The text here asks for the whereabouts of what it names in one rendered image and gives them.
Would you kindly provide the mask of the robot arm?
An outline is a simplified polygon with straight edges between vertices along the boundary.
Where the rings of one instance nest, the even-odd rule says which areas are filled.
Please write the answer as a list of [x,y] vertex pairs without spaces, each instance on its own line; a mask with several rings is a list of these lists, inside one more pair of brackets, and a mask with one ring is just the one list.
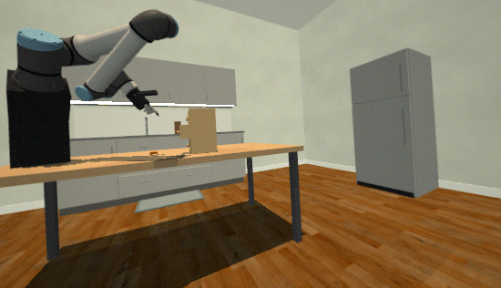
[[61,38],[22,28],[17,32],[17,68],[12,81],[32,91],[59,92],[66,88],[62,67],[92,65],[109,54],[89,80],[76,87],[76,95],[88,102],[112,98],[120,89],[127,94],[138,86],[123,69],[146,43],[173,38],[178,32],[176,19],[155,9],[136,15],[129,24],[91,36]]

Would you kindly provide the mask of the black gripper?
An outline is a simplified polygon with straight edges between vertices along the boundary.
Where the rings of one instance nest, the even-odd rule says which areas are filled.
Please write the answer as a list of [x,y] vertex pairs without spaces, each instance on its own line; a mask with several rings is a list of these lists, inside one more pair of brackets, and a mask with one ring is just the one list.
[[[126,97],[132,102],[132,104],[139,110],[144,109],[144,112],[147,112],[147,114],[152,114],[156,113],[158,115],[158,112],[149,104],[148,100],[142,95],[138,96],[137,91],[139,91],[138,88],[134,88],[128,92]],[[147,104],[146,104],[146,103]]]

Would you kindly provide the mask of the tan chest of drawers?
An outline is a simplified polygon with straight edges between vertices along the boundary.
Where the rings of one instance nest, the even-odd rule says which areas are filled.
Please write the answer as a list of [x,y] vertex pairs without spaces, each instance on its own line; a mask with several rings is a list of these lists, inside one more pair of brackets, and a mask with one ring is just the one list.
[[218,152],[215,108],[189,108],[191,154]]

